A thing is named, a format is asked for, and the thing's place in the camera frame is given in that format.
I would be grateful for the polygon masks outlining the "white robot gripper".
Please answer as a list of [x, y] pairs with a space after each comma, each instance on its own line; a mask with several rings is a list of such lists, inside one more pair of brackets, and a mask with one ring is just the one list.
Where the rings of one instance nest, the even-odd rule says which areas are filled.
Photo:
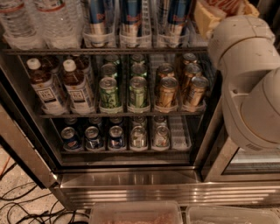
[[237, 14], [247, 16], [223, 20], [227, 14], [205, 0], [197, 0], [194, 9], [199, 34], [209, 39], [209, 57], [224, 82], [241, 79], [247, 85], [247, 79], [261, 78], [279, 68], [280, 57], [274, 47], [274, 33], [258, 18], [260, 12], [249, 0], [240, 1]]

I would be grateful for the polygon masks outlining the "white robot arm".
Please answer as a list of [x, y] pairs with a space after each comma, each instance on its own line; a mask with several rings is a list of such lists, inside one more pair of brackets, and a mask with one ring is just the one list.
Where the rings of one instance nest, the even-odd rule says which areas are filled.
[[249, 0], [196, 0], [194, 18], [222, 74], [226, 130], [241, 148], [280, 147], [280, 55], [275, 35]]

